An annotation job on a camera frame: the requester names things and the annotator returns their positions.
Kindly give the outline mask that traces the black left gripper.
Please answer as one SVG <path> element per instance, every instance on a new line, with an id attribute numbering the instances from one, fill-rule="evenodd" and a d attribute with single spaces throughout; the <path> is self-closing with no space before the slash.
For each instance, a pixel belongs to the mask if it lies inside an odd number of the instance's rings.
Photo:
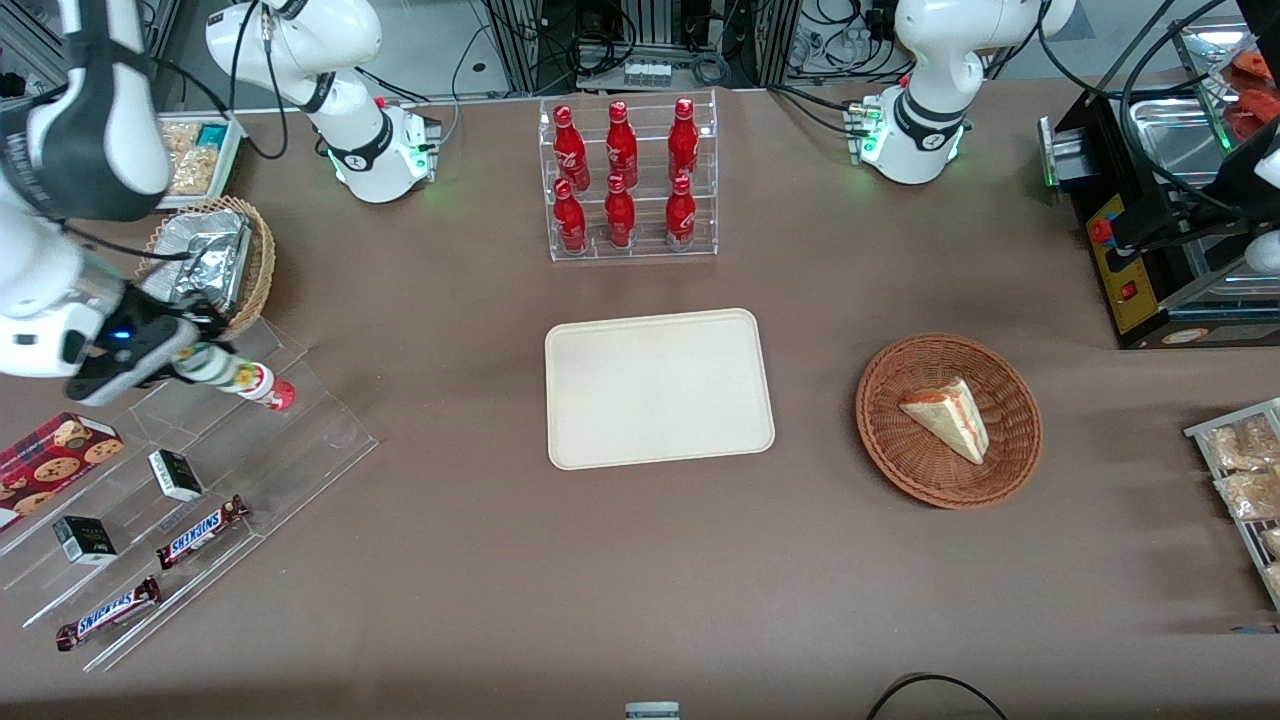
<path id="1" fill-rule="evenodd" d="M 1256 170 L 1277 150 L 1277 120 L 1271 120 L 1233 150 L 1212 182 L 1201 190 L 1199 205 L 1134 205 L 1112 220 L 1114 251 L 1120 256 L 1188 243 L 1207 234 L 1244 229 L 1275 231 L 1277 186 Z"/>

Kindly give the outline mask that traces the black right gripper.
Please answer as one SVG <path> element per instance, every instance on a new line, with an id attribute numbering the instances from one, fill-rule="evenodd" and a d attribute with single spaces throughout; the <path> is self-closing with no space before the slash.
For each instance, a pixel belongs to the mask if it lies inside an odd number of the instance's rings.
<path id="1" fill-rule="evenodd" d="M 177 310 L 127 286 L 120 304 L 90 342 L 90 356 L 64 383 L 64 396 L 104 407 L 141 386 L 151 389 L 169 380 L 198 384 L 189 375 L 196 356 L 175 357 L 198 341 L 233 348 L 230 319 L 214 306 Z"/>

